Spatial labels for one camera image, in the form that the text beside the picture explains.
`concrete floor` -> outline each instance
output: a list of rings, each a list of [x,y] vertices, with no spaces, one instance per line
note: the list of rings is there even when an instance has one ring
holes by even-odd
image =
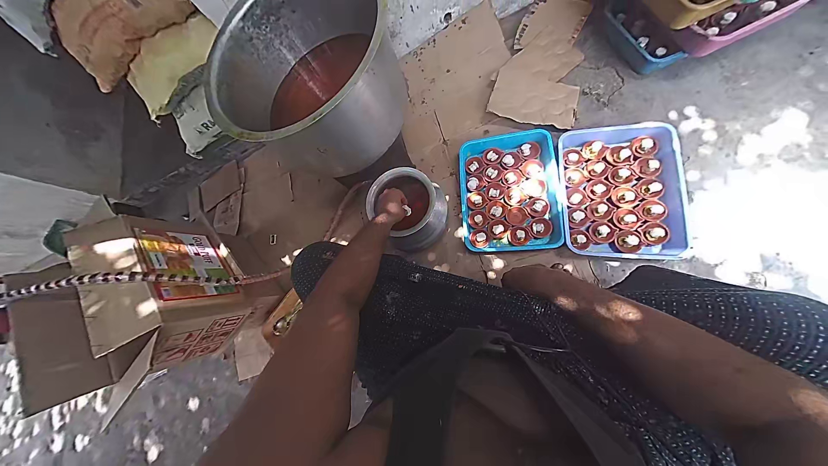
[[[694,257],[664,265],[828,300],[826,254],[786,240],[788,225],[801,222],[785,221],[824,206],[813,194],[828,180],[828,4],[813,2],[749,39],[650,76],[615,55],[599,19],[590,18],[576,43],[586,60],[565,78],[584,91],[576,127],[661,120],[681,133]],[[516,24],[503,21],[506,30]],[[712,227],[722,225],[747,239],[723,241]],[[634,266],[592,261],[605,285]],[[0,464],[192,464],[249,388],[236,382],[230,361],[192,361],[148,381],[99,434],[108,393],[20,421],[16,365],[8,353],[0,364],[8,386]]]

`hand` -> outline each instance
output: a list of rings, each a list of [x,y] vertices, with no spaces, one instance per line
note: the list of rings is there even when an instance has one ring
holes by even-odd
[[[406,210],[402,206],[407,204],[408,200],[402,191],[396,188],[386,189],[377,199],[377,217],[385,215],[393,225],[405,218]]]

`cardboard flap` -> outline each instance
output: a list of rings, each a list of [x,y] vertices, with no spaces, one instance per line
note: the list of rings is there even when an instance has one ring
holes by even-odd
[[[103,423],[101,424],[101,431],[103,432],[112,422],[115,415],[121,410],[124,403],[138,388],[138,384],[144,379],[147,371],[150,369],[150,360],[152,359],[152,349],[155,347],[156,339],[158,338],[158,331],[152,332],[149,335],[149,340],[144,348],[138,353],[138,357],[123,374],[123,377],[117,384],[112,387],[112,396],[109,398],[109,408],[105,415],[103,415]]]

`large aluminum pot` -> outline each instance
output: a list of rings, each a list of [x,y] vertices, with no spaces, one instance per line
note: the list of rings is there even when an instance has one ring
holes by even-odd
[[[373,220],[377,216],[375,206],[384,187],[399,177],[412,177],[420,180],[428,191],[428,210],[426,216],[419,223],[408,230],[391,230],[391,244],[402,251],[416,252],[424,250],[439,240],[445,233],[445,226],[449,218],[449,205],[440,185],[432,182],[425,173],[409,167],[393,168],[383,173],[368,189],[365,199],[365,211],[368,218]]]
[[[375,162],[402,128],[405,79],[391,48],[387,0],[238,0],[207,60],[207,107],[227,134],[272,141],[289,169],[341,177]],[[271,103],[308,51],[344,34],[372,37],[345,87],[299,123],[271,130]]]

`blue plastic tray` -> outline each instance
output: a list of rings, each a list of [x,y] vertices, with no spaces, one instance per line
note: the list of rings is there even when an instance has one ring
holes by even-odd
[[[534,141],[541,145],[541,156],[539,157],[546,167],[546,196],[549,199],[549,213],[546,218],[552,223],[552,233],[542,240],[530,240],[523,246],[513,246],[508,240],[496,240],[489,243],[485,248],[474,247],[469,241],[469,206],[466,204],[466,197],[469,190],[466,188],[465,160],[473,156],[483,155],[488,148],[499,148],[505,151],[514,150],[521,144]],[[560,161],[555,156],[555,144],[552,136],[544,129],[530,129],[520,133],[502,134],[491,138],[475,139],[463,144],[460,148],[460,204],[463,207],[463,225],[467,232],[464,237],[466,247],[474,252],[506,252],[516,250],[544,250],[559,247],[564,244],[563,219],[566,212],[563,199],[566,191],[561,190],[561,175],[558,164]]]
[[[662,174],[658,176],[658,179],[664,183],[664,194],[659,201],[663,202],[668,209],[667,218],[662,223],[670,229],[670,240],[663,245],[646,246],[637,254],[618,252],[611,245],[592,245],[588,250],[577,250],[572,247],[570,241],[569,216],[564,215],[566,245],[575,253],[656,260],[678,260],[687,256],[690,249],[690,233],[687,230],[687,186],[684,180],[684,163],[681,160],[678,133],[671,124],[651,121],[627,126],[570,131],[563,133],[558,139],[558,153],[563,153],[570,148],[582,148],[589,141],[603,141],[605,144],[612,145],[628,143],[638,136],[650,136],[658,141],[659,149],[655,158],[662,163]],[[558,161],[558,170],[561,173],[560,185],[564,186],[562,175],[564,168],[561,160]]]

